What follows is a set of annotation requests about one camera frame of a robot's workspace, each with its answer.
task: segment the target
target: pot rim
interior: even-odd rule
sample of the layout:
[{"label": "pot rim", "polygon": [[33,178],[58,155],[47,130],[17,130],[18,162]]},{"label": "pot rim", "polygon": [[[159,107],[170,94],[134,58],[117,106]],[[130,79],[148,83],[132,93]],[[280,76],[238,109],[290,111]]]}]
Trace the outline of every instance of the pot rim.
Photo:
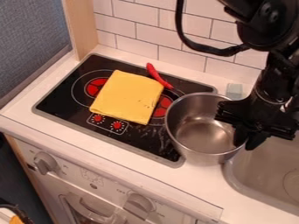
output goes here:
[{"label": "pot rim", "polygon": [[218,97],[221,97],[223,98],[224,100],[228,100],[228,101],[231,101],[232,99],[228,98],[227,96],[224,96],[222,94],[214,94],[214,93],[206,93],[206,92],[202,92],[202,93],[192,93],[192,94],[186,94],[178,99],[176,99],[171,105],[170,107],[167,108],[167,111],[166,111],[166,115],[165,115],[165,118],[164,118],[164,122],[165,122],[165,127],[166,127],[166,130],[167,130],[167,133],[168,135],[170,136],[171,140],[176,143],[177,145],[179,145],[180,147],[182,147],[183,149],[185,149],[186,151],[192,151],[194,153],[198,153],[198,154],[202,154],[202,155],[206,155],[206,156],[225,156],[227,154],[231,154],[235,151],[238,151],[240,150],[241,148],[244,147],[244,145],[246,144],[246,141],[241,144],[240,146],[238,147],[235,147],[233,148],[232,150],[229,150],[229,151],[226,151],[226,152],[221,152],[221,153],[206,153],[206,152],[201,152],[201,151],[196,151],[196,150],[191,150],[189,148],[187,148],[186,146],[184,146],[183,144],[181,144],[172,134],[171,134],[171,131],[170,131],[170,128],[168,126],[168,116],[169,116],[169,113],[171,111],[171,109],[176,105],[178,104],[180,101],[186,99],[186,98],[189,98],[189,97],[192,97],[194,95],[210,95],[210,96],[218,96]]}]

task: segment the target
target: control knob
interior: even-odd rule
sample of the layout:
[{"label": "control knob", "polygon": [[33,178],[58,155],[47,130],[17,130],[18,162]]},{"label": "control knob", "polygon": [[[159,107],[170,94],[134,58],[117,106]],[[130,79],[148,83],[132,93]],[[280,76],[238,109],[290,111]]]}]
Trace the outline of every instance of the control knob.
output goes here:
[{"label": "control knob", "polygon": [[46,175],[48,172],[56,172],[59,169],[56,160],[43,151],[34,157],[34,164],[38,167],[38,171],[42,175]]},{"label": "control knob", "polygon": [[131,193],[123,209],[146,220],[150,212],[154,211],[151,201],[138,193]]}]

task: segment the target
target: yellow cloth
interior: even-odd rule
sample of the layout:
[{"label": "yellow cloth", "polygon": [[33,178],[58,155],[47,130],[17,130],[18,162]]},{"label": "yellow cloth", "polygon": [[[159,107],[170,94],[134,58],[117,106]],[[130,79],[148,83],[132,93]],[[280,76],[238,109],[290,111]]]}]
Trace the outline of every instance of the yellow cloth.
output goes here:
[{"label": "yellow cloth", "polygon": [[163,91],[156,80],[115,70],[90,111],[140,124],[148,124]]},{"label": "yellow cloth", "polygon": [[24,224],[24,223],[17,216],[13,216],[10,220],[10,224]]}]

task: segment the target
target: white countertop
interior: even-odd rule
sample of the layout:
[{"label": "white countertop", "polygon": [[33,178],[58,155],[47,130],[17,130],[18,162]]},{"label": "white countertop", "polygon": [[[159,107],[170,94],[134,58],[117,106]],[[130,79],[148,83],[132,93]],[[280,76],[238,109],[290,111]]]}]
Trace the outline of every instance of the white countertop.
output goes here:
[{"label": "white countertop", "polygon": [[[238,83],[105,46],[98,45],[93,53],[143,67],[150,62],[159,71],[177,76],[183,74],[186,79],[212,85],[220,94],[225,93],[227,83]],[[299,223],[299,217],[293,214],[234,191],[225,181],[220,166],[195,167],[185,162],[181,167],[173,169],[33,114],[32,106],[78,64],[70,52],[44,72],[0,111],[0,130],[57,155],[68,157],[78,164],[93,167],[95,171],[110,173],[132,187],[141,187],[145,192],[156,193],[161,197],[166,197],[167,194],[168,200],[176,201],[186,211],[200,211],[199,207],[203,206],[194,200],[193,195],[222,207],[221,220],[229,224]],[[244,92],[248,94],[251,87],[243,85]],[[190,197],[183,197],[183,194],[175,191],[172,194],[171,187],[180,189]]]}]

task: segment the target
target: red burner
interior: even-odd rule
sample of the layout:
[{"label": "red burner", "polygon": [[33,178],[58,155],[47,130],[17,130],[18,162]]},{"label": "red burner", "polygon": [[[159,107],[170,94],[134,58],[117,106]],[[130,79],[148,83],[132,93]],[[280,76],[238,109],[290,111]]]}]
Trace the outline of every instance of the red burner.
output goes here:
[{"label": "red burner", "polygon": [[91,97],[97,96],[98,93],[100,93],[101,88],[104,86],[108,79],[99,78],[96,80],[92,80],[87,84],[87,94]]},{"label": "red burner", "polygon": [[153,117],[154,118],[161,118],[164,117],[166,114],[167,108],[172,104],[172,99],[166,95],[161,95],[158,106],[154,111]]},{"label": "red burner", "polygon": [[165,108],[157,108],[154,111],[154,117],[163,117],[166,113],[166,109]]},{"label": "red burner", "polygon": [[122,127],[122,123],[121,122],[115,122],[113,124],[113,127],[114,127],[115,130],[118,130]]},{"label": "red burner", "polygon": [[98,122],[98,123],[100,123],[102,119],[103,119],[103,118],[102,118],[101,115],[95,115],[95,116],[94,116],[94,120],[95,120],[96,122]]}]

